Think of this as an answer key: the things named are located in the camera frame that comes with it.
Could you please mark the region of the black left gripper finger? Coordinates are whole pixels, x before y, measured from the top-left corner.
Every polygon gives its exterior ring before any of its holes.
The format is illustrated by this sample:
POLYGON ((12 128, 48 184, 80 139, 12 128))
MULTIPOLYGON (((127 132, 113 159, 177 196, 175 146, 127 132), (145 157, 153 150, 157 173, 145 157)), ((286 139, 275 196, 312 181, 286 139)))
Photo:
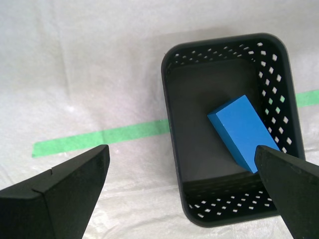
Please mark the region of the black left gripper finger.
POLYGON ((0 192, 2 239, 81 239, 104 187, 109 147, 99 145, 0 192))
POLYGON ((295 239, 319 237, 319 167, 259 145, 258 173, 277 210, 295 239))

